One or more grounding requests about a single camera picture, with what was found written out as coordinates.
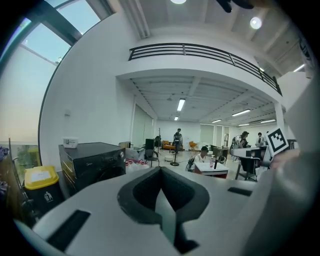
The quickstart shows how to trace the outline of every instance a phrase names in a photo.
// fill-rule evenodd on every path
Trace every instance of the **trash bin lid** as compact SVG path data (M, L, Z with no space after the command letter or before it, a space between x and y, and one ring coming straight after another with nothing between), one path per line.
M28 190L37 190L52 184L59 180L59 176L54 166L37 166L25 169L24 185Z

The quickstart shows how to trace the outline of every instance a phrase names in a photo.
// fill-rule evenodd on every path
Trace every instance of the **white wall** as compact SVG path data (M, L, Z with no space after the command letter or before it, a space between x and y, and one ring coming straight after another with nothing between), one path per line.
M166 121L158 119L155 127L154 136L159 134L160 128L161 140L169 142L173 141L174 134L177 132L178 128L181 128L183 147L185 149L189 148L189 142L194 141L195 143L198 143L200 141L200 124L197 122Z
M284 99L284 106L288 111L305 91L310 79L305 72L288 72L277 80Z
M232 31L227 31L214 24L182 23L154 28L151 30L152 37L165 39L166 43L191 43L207 45L233 53L258 66L254 56L263 58L275 69L282 71L279 65L270 58L257 44L248 42L245 38ZM153 38L140 40L139 45L149 44Z
M225 81L251 90L272 102L283 104L283 97L267 83L241 68L214 59L159 55L134 59L123 63L116 74L120 79L151 76L193 76Z
M117 145L130 140L137 97L115 74L128 62L129 49L135 44L125 14L118 12L85 33L64 57L42 111L40 151L44 165L61 168L58 144L63 136L78 137L79 143Z
M249 135L246 141L249 145L251 145L252 148L254 148L256 144L256 139L258 137L258 133L262 133L262 136L265 136L267 132L271 131L276 127L276 122L261 126L242 126L239 128L239 134L242 134L244 131L248 132Z
M56 65L19 46L0 79L0 141L38 144L43 97Z

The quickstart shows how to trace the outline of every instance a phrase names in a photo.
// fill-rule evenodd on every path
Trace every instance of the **sky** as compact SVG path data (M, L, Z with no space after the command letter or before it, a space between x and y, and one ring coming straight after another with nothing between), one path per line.
M47 0L53 6L57 6L65 0ZM85 0L72 2L66 7L59 9L61 13L77 30L85 33L100 21L95 12ZM46 59L55 62L63 57L70 45L53 33L43 24L37 26L22 42L23 45L35 51Z

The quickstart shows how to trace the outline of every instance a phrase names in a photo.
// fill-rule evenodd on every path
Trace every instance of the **man sitting at desk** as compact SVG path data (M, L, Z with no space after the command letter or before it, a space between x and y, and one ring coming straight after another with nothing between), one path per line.
M207 157L208 148L206 146L203 146L201 148L200 154L197 154L194 157L193 165L191 167L191 170L195 169L195 163L206 163L210 161L210 157Z

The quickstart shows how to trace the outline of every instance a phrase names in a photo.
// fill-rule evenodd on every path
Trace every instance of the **black metal railing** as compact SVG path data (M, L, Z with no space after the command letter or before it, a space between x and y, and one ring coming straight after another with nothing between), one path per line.
M228 63L261 79L282 96L280 87L275 77L270 77L259 67L225 50L193 43L167 42L143 45L131 48L130 51L131 53L129 61L150 56L186 55L209 58L216 61Z

